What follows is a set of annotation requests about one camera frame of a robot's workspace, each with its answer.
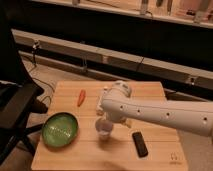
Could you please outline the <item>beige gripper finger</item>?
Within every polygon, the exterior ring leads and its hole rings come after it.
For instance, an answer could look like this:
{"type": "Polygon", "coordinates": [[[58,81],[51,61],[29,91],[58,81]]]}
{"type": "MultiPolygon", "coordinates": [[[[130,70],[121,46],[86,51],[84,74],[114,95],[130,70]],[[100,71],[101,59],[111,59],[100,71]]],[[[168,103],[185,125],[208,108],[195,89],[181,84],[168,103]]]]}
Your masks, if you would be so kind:
{"type": "Polygon", "coordinates": [[[125,120],[122,124],[128,128],[131,128],[132,125],[131,120],[129,119],[125,120]]]}

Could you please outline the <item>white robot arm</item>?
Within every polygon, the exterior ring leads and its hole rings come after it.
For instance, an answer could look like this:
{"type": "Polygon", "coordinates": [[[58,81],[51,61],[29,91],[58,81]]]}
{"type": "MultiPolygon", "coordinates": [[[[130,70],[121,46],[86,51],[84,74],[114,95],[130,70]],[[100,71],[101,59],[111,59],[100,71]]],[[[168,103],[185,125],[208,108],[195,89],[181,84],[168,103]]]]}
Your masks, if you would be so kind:
{"type": "Polygon", "coordinates": [[[131,93],[127,82],[112,84],[100,103],[108,120],[122,123],[132,118],[213,137],[213,102],[136,100],[131,93]]]}

